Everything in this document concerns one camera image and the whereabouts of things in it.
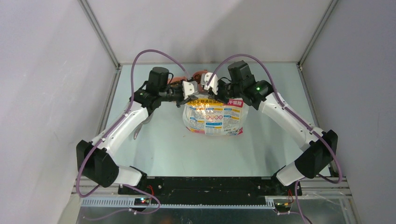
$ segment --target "metal bracket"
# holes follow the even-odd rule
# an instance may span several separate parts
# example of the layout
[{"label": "metal bracket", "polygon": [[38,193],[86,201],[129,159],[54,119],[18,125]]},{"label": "metal bracket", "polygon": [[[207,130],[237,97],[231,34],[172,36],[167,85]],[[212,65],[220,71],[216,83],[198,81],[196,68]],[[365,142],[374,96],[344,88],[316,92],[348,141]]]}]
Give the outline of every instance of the metal bracket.
[{"label": "metal bracket", "polygon": [[315,32],[313,32],[313,35],[308,43],[308,45],[306,46],[303,55],[301,56],[300,60],[298,61],[299,65],[304,64],[305,60],[307,59],[309,52],[311,51],[313,45],[315,44],[316,40],[318,39],[319,34],[322,32],[323,27],[325,26],[325,24],[327,23],[330,15],[332,14],[334,8],[336,7],[338,3],[338,0],[332,0],[329,4],[329,6],[327,7],[325,14],[322,16],[322,19],[320,20],[318,26],[315,29]]},{"label": "metal bracket", "polygon": [[90,24],[92,25],[92,28],[95,31],[96,35],[98,35],[100,42],[102,43],[107,54],[109,55],[110,59],[112,60],[115,68],[118,69],[120,67],[120,62],[117,60],[113,49],[110,47],[110,43],[107,40],[105,34],[103,33],[103,30],[100,27],[98,20],[96,19],[96,16],[91,9],[91,6],[89,5],[87,0],[78,0],[78,2],[80,3],[80,5],[81,5],[85,15],[87,16]]}]

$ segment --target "enclosure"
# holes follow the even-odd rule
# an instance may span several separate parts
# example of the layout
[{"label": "enclosure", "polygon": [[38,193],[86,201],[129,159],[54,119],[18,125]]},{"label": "enclosure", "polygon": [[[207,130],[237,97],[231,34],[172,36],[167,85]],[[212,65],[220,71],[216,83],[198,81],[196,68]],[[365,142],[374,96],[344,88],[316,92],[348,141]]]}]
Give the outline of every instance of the enclosure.
[{"label": "enclosure", "polygon": [[[302,180],[298,201],[303,214],[313,223],[392,222],[394,197],[388,192],[396,178],[383,170],[394,157],[393,1],[46,0],[2,5],[5,223],[94,223],[89,219],[112,212],[117,213],[96,223],[303,223],[295,203],[291,211],[296,214],[274,213],[276,204],[290,199],[280,194],[266,194],[265,203],[255,206],[164,203],[148,215],[127,211],[145,208],[136,203],[142,195],[120,195],[118,184],[78,196],[76,145],[92,140],[123,113],[131,97],[132,61],[145,49],[171,55],[190,74],[213,72],[238,53],[259,58],[289,106],[339,137],[342,181]],[[227,66],[239,60],[248,63],[256,80],[269,81],[257,62],[242,57],[217,75],[229,77]],[[135,66],[134,89],[153,67],[185,75],[166,57],[146,53]],[[237,177],[266,183],[303,153],[284,129],[252,107],[237,136],[192,133],[183,116],[183,106],[162,103],[137,138],[131,134],[122,143],[115,162],[154,179]],[[333,162],[320,173],[336,181],[340,170]],[[95,185],[82,177],[81,193]],[[162,187],[153,186],[153,193]],[[156,206],[151,203],[147,210]]]}]

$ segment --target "plastic bag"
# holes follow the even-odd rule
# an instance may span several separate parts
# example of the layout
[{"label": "plastic bag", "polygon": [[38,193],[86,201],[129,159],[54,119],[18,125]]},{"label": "plastic bag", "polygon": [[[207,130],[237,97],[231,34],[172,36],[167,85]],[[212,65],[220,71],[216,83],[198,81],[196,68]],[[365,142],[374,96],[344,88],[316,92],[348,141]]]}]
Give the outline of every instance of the plastic bag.
[{"label": "plastic bag", "polygon": [[242,125],[249,106],[241,98],[223,104],[205,94],[197,97],[184,106],[183,122],[188,130],[209,135],[238,135],[243,132]]}]

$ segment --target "white wall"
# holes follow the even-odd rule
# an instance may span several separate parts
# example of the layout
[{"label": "white wall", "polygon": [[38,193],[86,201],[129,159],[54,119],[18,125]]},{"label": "white wall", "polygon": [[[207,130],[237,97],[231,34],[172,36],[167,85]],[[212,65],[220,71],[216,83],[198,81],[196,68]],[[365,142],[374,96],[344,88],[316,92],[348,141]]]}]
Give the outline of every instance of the white wall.
[{"label": "white wall", "polygon": [[303,65],[363,223],[394,223],[396,2],[339,1]]},{"label": "white wall", "polygon": [[114,67],[78,1],[1,1],[1,223],[53,224]]},{"label": "white wall", "polygon": [[[262,61],[300,59],[330,0],[90,0],[122,63],[144,49],[181,62],[220,62],[237,53]],[[168,62],[147,54],[140,62]]]}]

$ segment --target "purple cable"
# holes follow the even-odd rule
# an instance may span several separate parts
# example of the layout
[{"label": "purple cable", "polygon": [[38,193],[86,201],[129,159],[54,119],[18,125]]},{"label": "purple cable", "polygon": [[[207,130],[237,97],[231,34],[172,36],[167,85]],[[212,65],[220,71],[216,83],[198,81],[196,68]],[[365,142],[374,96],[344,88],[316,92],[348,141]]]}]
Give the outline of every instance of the purple cable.
[{"label": "purple cable", "polygon": [[[289,214],[297,214],[297,215],[299,215],[300,213],[298,213],[298,212],[295,212],[295,211],[291,211],[290,213],[288,213],[288,212],[278,212],[278,210],[273,210],[276,214],[278,214],[279,213],[279,215],[289,215]],[[313,224],[312,223],[312,221],[307,217],[307,216],[304,216],[304,218],[310,223],[310,224]]]},{"label": "purple cable", "polygon": [[339,162],[337,160],[337,157],[335,156],[332,148],[329,146],[329,144],[315,131],[313,131],[313,128],[307,124],[300,116],[298,116],[296,113],[294,113],[290,108],[286,107],[285,104],[282,102],[282,100],[280,99],[279,95],[278,95],[278,90],[275,87],[275,83],[274,80],[272,79],[272,76],[270,75],[267,67],[265,67],[265,65],[256,57],[252,56],[252,55],[248,55],[248,54],[236,54],[233,56],[230,56],[228,58],[226,58],[222,63],[220,63],[217,68],[214,70],[214,72],[212,73],[212,76],[209,78],[209,81],[207,82],[207,86],[210,84],[211,80],[213,79],[214,75],[219,71],[219,69],[225,64],[227,63],[229,60],[236,58],[236,57],[248,57],[251,58],[253,60],[255,60],[257,63],[259,63],[261,65],[261,67],[264,69],[265,73],[268,76],[269,81],[271,82],[272,85],[272,89],[274,90],[275,93],[275,98],[277,99],[278,103],[282,106],[283,109],[285,109],[287,112],[289,112],[293,117],[295,117],[301,124],[303,124],[303,126],[305,126],[310,132],[312,132],[312,134],[314,134],[327,148],[327,150],[329,150],[330,155],[332,156],[334,163],[337,167],[339,176],[338,176],[338,180],[337,181],[332,181],[322,175],[319,174],[320,177],[322,177],[323,179],[325,179],[326,181],[330,182],[330,183],[334,183],[334,184],[338,184],[341,183],[342,181],[342,171],[341,171],[341,167],[339,165]]},{"label": "purple cable", "polygon": [[304,219],[305,215],[303,214],[303,211],[301,210],[301,206],[300,206],[300,202],[298,201],[298,196],[297,196],[297,187],[298,187],[298,183],[300,182],[300,180],[297,180],[296,183],[294,184],[294,195],[296,196],[296,203],[297,203],[297,207],[298,207],[298,212],[301,215],[301,218],[304,220],[304,223],[307,223]]},{"label": "purple cable", "polygon": [[[174,63],[176,63],[178,66],[180,66],[180,68],[187,74],[187,77],[190,78],[190,74],[186,71],[186,69],[181,65],[180,62],[178,62],[176,59],[172,58],[171,56],[163,53],[162,51],[159,50],[154,50],[154,49],[148,49],[148,50],[144,50],[142,52],[140,52],[139,54],[137,54],[137,56],[134,59],[134,62],[132,63],[132,69],[131,69],[131,102],[128,105],[128,108],[126,109],[126,112],[128,112],[131,107],[132,107],[132,103],[134,101],[134,68],[137,62],[137,59],[144,53],[147,52],[154,52],[154,53],[158,53],[160,55],[163,55],[167,58],[169,58],[170,60],[172,60]],[[89,195],[91,195],[96,189],[98,189],[99,185],[97,185],[94,189],[92,189],[90,192],[88,192],[86,195],[83,195],[80,192],[80,180],[81,180],[81,176],[83,174],[83,170],[86,166],[86,163],[88,162],[88,159],[91,157],[91,155],[93,154],[93,152],[95,151],[95,149],[103,142],[102,139],[105,139],[109,134],[111,134],[113,132],[113,130],[116,128],[116,126],[121,123],[124,120],[125,116],[121,116],[108,130],[107,132],[100,138],[100,140],[98,140],[98,142],[92,147],[92,149],[89,151],[89,153],[87,154],[87,156],[85,157],[85,159],[83,160],[83,162],[81,163],[80,169],[78,171],[78,175],[77,175],[77,182],[76,182],[76,192],[77,194],[81,197],[88,197]]]},{"label": "purple cable", "polygon": [[133,212],[136,213],[136,214],[151,214],[151,213],[154,213],[154,212],[156,212],[156,211],[158,211],[158,210],[160,209],[160,207],[161,207],[160,200],[158,200],[158,198],[155,197],[154,195],[151,195],[151,194],[149,194],[149,193],[147,193],[147,192],[144,192],[144,191],[142,191],[142,190],[139,190],[139,189],[137,189],[137,188],[135,188],[135,187],[133,187],[133,186],[131,186],[131,185],[124,184],[124,186],[129,187],[129,188],[131,188],[131,189],[133,189],[133,190],[135,190],[135,191],[137,191],[137,192],[139,192],[139,193],[142,193],[142,194],[144,194],[144,195],[147,195],[147,196],[153,198],[154,200],[157,201],[158,207],[156,207],[156,209],[154,209],[154,210],[152,210],[152,211],[147,211],[147,212],[144,212],[144,211],[136,211],[136,210],[133,210],[133,209],[120,209],[120,210],[114,211],[114,212],[112,212],[112,213],[110,213],[110,214],[107,214],[107,215],[105,215],[105,216],[103,216],[103,217],[99,217],[99,218],[86,218],[86,217],[84,217],[84,219],[86,219],[86,220],[88,220],[88,221],[98,221],[98,220],[102,220],[102,219],[108,218],[108,217],[110,217],[110,216],[112,216],[112,215],[114,215],[114,214],[117,214],[117,213],[123,212],[123,211],[133,211]]}]

